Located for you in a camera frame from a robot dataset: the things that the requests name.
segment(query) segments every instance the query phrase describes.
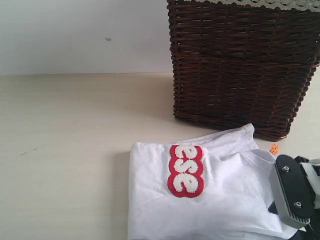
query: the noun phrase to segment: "lace trim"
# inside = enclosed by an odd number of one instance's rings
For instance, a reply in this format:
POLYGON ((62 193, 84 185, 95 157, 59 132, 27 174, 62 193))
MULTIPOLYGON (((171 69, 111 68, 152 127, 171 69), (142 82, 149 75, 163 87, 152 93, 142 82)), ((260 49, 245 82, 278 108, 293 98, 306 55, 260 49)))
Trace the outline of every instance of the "lace trim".
POLYGON ((268 9, 280 8, 281 10, 296 9, 299 11, 310 10, 320 13, 320 0, 196 0, 197 2, 209 1, 211 3, 250 5, 252 7, 265 6, 268 9))

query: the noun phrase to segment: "wicker basket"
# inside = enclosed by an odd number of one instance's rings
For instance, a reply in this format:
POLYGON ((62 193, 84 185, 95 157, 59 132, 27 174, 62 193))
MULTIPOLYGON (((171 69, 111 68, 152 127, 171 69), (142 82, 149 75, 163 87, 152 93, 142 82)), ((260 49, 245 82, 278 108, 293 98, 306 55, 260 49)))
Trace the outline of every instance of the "wicker basket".
POLYGON ((320 62, 320 14, 167 2, 175 117, 285 138, 320 62))

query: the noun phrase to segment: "white t-shirt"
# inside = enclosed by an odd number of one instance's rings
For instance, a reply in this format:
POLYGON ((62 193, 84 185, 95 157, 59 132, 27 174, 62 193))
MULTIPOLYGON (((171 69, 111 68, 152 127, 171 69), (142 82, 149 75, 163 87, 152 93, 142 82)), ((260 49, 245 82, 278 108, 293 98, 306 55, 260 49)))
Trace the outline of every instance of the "white t-shirt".
POLYGON ((297 230, 268 212, 275 158, 253 133, 248 124, 175 144, 135 143, 128 239, 291 238, 297 230))

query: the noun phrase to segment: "white table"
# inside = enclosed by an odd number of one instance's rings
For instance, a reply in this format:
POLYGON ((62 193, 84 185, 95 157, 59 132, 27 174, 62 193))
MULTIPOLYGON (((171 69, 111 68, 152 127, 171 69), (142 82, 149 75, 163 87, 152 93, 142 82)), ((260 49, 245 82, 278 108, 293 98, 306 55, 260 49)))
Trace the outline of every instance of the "white table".
MULTIPOLYGON (((281 154, 320 157, 319 92, 281 154)), ((0 77, 0 239, 125 240, 131 145, 214 132, 172 113, 170 73, 0 77)))

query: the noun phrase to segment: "orange tag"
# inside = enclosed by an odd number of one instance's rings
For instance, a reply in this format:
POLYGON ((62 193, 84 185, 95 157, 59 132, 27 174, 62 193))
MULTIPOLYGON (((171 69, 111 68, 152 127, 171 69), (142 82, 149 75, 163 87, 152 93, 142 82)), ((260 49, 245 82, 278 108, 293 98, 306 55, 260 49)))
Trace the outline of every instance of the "orange tag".
POLYGON ((276 144, 273 144, 269 150, 269 152, 272 153, 273 156, 277 155, 278 151, 279 151, 279 146, 276 144))

